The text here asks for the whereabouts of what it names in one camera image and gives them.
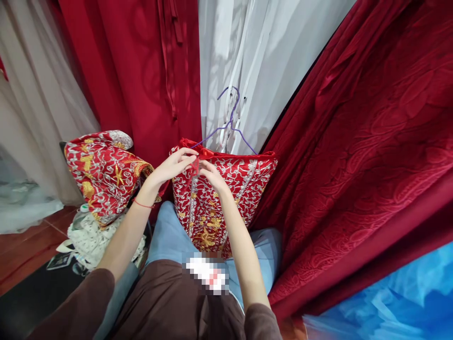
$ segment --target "brown shirt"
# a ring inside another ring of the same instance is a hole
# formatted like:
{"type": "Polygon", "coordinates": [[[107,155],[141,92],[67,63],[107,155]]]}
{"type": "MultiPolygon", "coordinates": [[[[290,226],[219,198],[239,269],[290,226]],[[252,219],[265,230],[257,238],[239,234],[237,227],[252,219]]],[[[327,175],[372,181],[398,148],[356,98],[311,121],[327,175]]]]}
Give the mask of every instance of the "brown shirt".
{"type": "MultiPolygon", "coordinates": [[[[93,271],[28,339],[92,339],[114,287],[110,271],[93,271]]],[[[268,307],[254,304],[244,317],[232,295],[203,295],[181,265],[170,260],[146,267],[108,338],[282,339],[268,307]]]]}

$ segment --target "woman's left hand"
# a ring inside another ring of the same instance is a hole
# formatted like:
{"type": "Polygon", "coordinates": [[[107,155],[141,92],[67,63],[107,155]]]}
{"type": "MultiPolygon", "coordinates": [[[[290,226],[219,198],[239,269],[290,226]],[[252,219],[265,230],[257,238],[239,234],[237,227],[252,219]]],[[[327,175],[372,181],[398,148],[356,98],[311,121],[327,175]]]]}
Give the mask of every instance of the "woman's left hand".
{"type": "Polygon", "coordinates": [[[198,152],[189,148],[181,148],[175,153],[172,153],[166,160],[159,165],[151,175],[146,179],[153,186],[161,186],[169,179],[176,177],[197,158],[198,152]]]}

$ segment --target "forearm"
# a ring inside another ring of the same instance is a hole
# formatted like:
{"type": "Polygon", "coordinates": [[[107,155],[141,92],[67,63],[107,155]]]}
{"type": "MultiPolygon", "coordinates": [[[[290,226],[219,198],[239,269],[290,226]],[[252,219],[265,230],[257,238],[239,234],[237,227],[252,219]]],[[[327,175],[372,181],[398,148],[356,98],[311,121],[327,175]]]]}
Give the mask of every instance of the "forearm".
{"type": "MultiPolygon", "coordinates": [[[[159,186],[146,180],[135,199],[140,204],[152,206],[158,190],[159,186]]],[[[110,270],[115,277],[115,282],[121,278],[127,265],[134,256],[138,244],[142,239],[150,212],[150,208],[140,206],[136,202],[133,202],[107,246],[97,268],[110,270]]]]}
{"type": "Polygon", "coordinates": [[[219,194],[219,198],[239,277],[244,309],[247,310],[254,303],[261,303],[270,308],[255,246],[237,209],[233,195],[230,191],[225,191],[219,194]]]}

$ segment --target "human hand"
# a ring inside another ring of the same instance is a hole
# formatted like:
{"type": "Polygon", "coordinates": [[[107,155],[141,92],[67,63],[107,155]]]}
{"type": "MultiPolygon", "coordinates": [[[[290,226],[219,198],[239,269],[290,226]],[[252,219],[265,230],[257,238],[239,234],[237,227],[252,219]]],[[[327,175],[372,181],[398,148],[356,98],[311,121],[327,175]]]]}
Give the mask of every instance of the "human hand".
{"type": "Polygon", "coordinates": [[[153,186],[160,187],[169,179],[172,179],[183,172],[187,166],[196,160],[196,155],[198,155],[198,152],[195,150],[189,148],[179,149],[164,160],[163,163],[151,173],[146,181],[152,183],[153,186]]]}
{"type": "Polygon", "coordinates": [[[230,188],[220,175],[215,165],[209,163],[208,161],[200,161],[200,165],[200,175],[203,175],[208,179],[209,183],[214,187],[219,195],[231,193],[230,188]]]}

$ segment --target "red string bracelet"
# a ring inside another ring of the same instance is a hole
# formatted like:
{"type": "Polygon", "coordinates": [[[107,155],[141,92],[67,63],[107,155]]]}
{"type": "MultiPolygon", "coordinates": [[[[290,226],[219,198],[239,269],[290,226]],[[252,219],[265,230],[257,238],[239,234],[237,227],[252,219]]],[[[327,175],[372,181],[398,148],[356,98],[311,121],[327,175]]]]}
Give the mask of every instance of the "red string bracelet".
{"type": "Polygon", "coordinates": [[[144,208],[150,208],[150,209],[152,209],[153,205],[152,205],[152,206],[143,205],[143,204],[138,203],[135,199],[136,199],[136,197],[134,197],[133,201],[134,201],[135,203],[137,203],[139,206],[142,206],[142,207],[144,207],[144,208]]]}

